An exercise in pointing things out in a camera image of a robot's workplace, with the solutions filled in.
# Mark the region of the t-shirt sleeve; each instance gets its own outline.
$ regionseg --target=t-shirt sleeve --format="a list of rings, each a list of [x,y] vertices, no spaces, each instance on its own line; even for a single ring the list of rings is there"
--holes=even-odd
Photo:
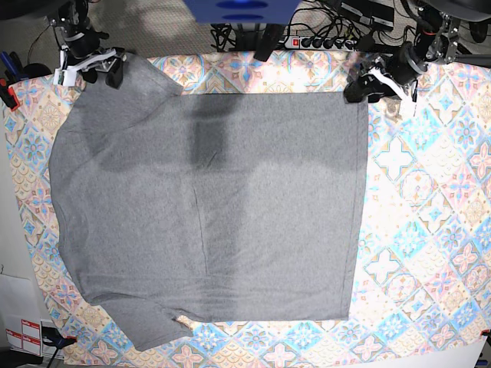
[[[142,57],[127,54],[123,68],[118,90],[106,85],[104,73],[98,73],[94,84],[87,83],[58,134],[123,130],[144,120],[169,98],[181,95],[182,86]]]
[[[90,302],[100,305],[131,340],[135,349],[145,351],[181,337],[192,337],[193,332],[175,321],[177,316],[161,305],[130,295],[104,295]]]

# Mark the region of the patterned tablecloth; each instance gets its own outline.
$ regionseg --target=patterned tablecloth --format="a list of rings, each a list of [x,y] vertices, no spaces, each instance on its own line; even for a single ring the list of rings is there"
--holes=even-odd
[[[322,51],[279,52],[264,64],[250,53],[151,61],[185,94],[342,90],[352,64],[345,53]],[[58,254],[48,158],[81,89],[54,87],[51,78],[14,89],[22,105],[14,113],[4,107],[3,122],[15,195],[49,313],[63,335],[78,338],[64,349],[66,363],[333,366],[452,349],[479,340],[491,327],[488,70],[432,65],[420,81],[414,119],[399,118],[390,100],[370,106],[349,320],[192,323],[193,338],[143,353],[102,308],[82,299]]]

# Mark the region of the power outlet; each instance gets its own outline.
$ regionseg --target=power outlet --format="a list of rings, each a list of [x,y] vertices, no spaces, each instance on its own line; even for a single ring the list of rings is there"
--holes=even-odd
[[[285,48],[290,50],[354,50],[356,42],[352,40],[338,40],[335,38],[289,36],[285,40]]]

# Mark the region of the blue object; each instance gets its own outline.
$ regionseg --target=blue object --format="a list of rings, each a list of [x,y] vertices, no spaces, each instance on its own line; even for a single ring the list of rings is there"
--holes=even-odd
[[[28,76],[26,74],[19,73],[14,61],[5,51],[2,51],[2,53],[0,54],[0,59],[2,59],[3,64],[5,64],[5,66],[7,67],[8,72],[13,76],[15,82],[28,79]]]
[[[199,23],[286,25],[300,0],[184,0]]]
[[[16,79],[18,78],[18,71],[17,68],[15,67],[14,61],[8,56],[8,54],[5,51],[2,51],[0,54],[0,58],[3,61],[3,64],[7,67],[7,70],[12,74]]]

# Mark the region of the table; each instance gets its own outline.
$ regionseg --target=table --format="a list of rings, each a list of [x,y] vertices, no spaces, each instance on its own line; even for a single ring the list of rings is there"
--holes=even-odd
[[[344,52],[281,51],[267,63],[247,52],[150,61],[185,94],[228,94],[340,91],[355,59]],[[58,254],[48,159],[83,83],[56,87],[52,77],[43,77],[16,84],[20,108],[3,107],[8,158],[44,301],[63,335],[78,338],[64,349],[65,363],[319,367],[480,340],[480,331],[491,327],[490,88],[486,69],[432,64],[419,84],[415,118],[401,119],[390,99],[370,105],[367,190],[349,320],[184,319],[194,337],[138,352],[102,308],[82,299]]]

